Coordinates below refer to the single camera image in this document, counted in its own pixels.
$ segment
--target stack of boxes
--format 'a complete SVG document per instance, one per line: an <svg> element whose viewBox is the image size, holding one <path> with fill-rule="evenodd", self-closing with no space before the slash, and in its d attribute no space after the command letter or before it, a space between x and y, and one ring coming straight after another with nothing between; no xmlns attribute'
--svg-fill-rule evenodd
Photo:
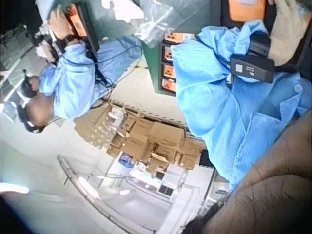
<svg viewBox="0 0 312 234"><path fill-rule="evenodd" d="M184 130L167 124L153 122L132 114L124 114L121 125L116 127L110 105L91 110L75 119L76 131L89 144L107 148L107 154L117 158L121 152L142 162L154 175L159 168L169 164L192 170L199 156L201 145L185 139Z"/></svg>
<svg viewBox="0 0 312 234"><path fill-rule="evenodd" d="M145 163L148 172L154 175L159 168L166 170L169 164L189 170L194 168L201 146L185 139L183 129L144 118L137 118L131 123L133 126L127 128L126 138L120 139L120 151L131 156L134 161Z"/></svg>

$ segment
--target black watch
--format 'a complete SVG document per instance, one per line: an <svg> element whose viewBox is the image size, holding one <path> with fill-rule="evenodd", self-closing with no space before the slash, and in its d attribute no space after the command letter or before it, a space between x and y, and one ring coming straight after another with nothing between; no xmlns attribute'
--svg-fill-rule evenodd
<svg viewBox="0 0 312 234"><path fill-rule="evenodd" d="M250 35L249 39L250 44L247 54L267 58L271 46L270 36L263 32L254 32Z"/></svg>
<svg viewBox="0 0 312 234"><path fill-rule="evenodd" d="M75 35L69 34L62 41L63 41L63 43L65 44L65 47L66 47L70 42L72 42L75 39L76 39Z"/></svg>

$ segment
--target light blue smock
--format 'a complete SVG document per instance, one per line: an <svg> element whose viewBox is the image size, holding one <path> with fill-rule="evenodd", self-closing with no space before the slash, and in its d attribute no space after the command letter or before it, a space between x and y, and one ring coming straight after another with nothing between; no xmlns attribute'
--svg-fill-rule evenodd
<svg viewBox="0 0 312 234"><path fill-rule="evenodd" d="M236 77L226 84L233 53L246 54L249 36L267 32L261 21L241 29L209 26L197 40L171 46L176 97L192 134L207 145L217 171L235 188L250 167L275 143L296 112L311 108L311 83L300 74L276 73L272 84Z"/></svg>
<svg viewBox="0 0 312 234"><path fill-rule="evenodd" d="M79 117L107 92L107 88L95 83L95 66L86 57L85 44L67 46L56 68L49 66L41 77L40 92L55 95L54 116L64 119ZM113 83L141 56L140 40L133 36L105 40L97 51L98 69Z"/></svg>

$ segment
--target plastic bag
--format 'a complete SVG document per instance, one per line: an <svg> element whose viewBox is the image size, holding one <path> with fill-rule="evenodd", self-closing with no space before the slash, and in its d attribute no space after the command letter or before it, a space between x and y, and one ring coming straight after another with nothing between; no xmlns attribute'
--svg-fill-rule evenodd
<svg viewBox="0 0 312 234"><path fill-rule="evenodd" d="M173 32L194 15L203 2L203 0L142 0L140 7L145 19L135 32L135 36L150 48L154 48L164 39L165 33Z"/></svg>

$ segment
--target striped fabric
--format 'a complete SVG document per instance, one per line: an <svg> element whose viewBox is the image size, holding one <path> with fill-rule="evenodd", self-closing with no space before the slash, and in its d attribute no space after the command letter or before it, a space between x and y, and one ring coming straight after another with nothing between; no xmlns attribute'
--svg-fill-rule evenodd
<svg viewBox="0 0 312 234"><path fill-rule="evenodd" d="M240 30L209 26L197 40L172 46L177 101L192 134L207 145L210 160L234 188L267 152L295 113L311 108L311 83L299 74L276 73L272 84L234 78L226 84L232 53L245 54L249 36L266 32L261 21Z"/></svg>

